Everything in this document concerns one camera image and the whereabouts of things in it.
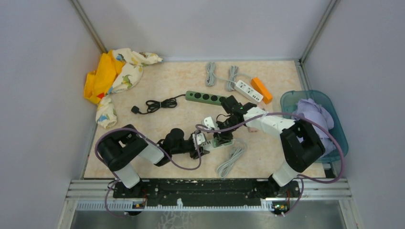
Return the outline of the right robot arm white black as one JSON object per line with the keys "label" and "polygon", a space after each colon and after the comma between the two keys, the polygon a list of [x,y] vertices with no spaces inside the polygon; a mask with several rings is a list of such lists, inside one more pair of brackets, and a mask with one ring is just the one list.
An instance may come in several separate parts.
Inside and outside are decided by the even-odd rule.
{"label": "right robot arm white black", "polygon": [[270,115],[256,104],[241,104],[234,96],[220,99],[220,103],[229,115],[225,121],[217,122],[219,132],[214,137],[221,143],[232,140],[233,131],[243,125],[279,137],[285,160],[269,177],[269,191],[275,197],[282,196],[288,183],[325,153],[319,135],[309,122]]}

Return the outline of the small white green-plug strip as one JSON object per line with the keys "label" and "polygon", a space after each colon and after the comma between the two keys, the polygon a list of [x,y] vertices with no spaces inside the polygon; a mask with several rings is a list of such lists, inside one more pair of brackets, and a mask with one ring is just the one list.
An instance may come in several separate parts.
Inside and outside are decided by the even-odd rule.
{"label": "small white green-plug strip", "polygon": [[203,144],[201,144],[201,146],[203,147],[203,150],[211,152],[213,150],[220,149],[225,146],[232,146],[233,144],[234,144],[234,140],[231,140],[230,142],[226,142],[226,143],[219,143],[219,141],[217,139],[211,139],[211,140],[208,140],[208,141],[204,142]]}

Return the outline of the green plug adapter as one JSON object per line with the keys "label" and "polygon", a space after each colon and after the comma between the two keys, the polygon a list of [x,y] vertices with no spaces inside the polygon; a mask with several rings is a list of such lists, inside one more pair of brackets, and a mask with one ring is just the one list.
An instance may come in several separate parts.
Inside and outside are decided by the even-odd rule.
{"label": "green plug adapter", "polygon": [[213,146],[214,146],[214,148],[220,147],[220,146],[222,146],[222,145],[226,145],[226,144],[228,144],[228,143],[230,143],[229,140],[221,140],[221,139],[214,139],[214,140],[213,140]]}

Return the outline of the green long power strip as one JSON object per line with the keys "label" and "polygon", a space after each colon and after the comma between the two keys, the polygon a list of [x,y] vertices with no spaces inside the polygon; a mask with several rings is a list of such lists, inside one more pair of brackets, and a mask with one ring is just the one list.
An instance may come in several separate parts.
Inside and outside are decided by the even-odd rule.
{"label": "green long power strip", "polygon": [[202,104],[218,105],[221,106],[221,102],[225,99],[225,96],[207,94],[195,91],[187,91],[185,93],[185,99],[191,102],[197,102]]}

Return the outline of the orange power strip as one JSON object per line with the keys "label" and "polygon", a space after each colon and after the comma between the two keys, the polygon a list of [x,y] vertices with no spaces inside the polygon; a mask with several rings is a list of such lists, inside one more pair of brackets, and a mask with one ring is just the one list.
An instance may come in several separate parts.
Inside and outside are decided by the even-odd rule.
{"label": "orange power strip", "polygon": [[251,86],[263,96],[263,102],[269,104],[273,100],[273,95],[266,88],[264,83],[257,77],[251,79]]}

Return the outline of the white usb power strip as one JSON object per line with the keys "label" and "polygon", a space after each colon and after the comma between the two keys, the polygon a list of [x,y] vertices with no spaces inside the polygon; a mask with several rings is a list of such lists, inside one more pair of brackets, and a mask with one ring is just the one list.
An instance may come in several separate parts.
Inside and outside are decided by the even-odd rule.
{"label": "white usb power strip", "polygon": [[234,89],[254,104],[258,104],[264,98],[262,94],[242,80],[236,82]]}

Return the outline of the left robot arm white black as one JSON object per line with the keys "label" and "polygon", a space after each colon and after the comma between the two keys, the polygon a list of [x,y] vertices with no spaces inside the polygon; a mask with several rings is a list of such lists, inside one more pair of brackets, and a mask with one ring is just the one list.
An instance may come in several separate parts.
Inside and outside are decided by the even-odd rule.
{"label": "left robot arm white black", "polygon": [[95,155],[124,185],[124,191],[136,198],[142,194],[143,184],[131,165],[133,159],[139,156],[158,167],[171,162],[173,155],[178,154],[189,154],[190,158],[201,160],[209,153],[204,149],[204,143],[206,138],[202,132],[193,133],[186,139],[179,128],[172,129],[164,139],[154,143],[133,125],[127,125],[101,136],[95,145]]}

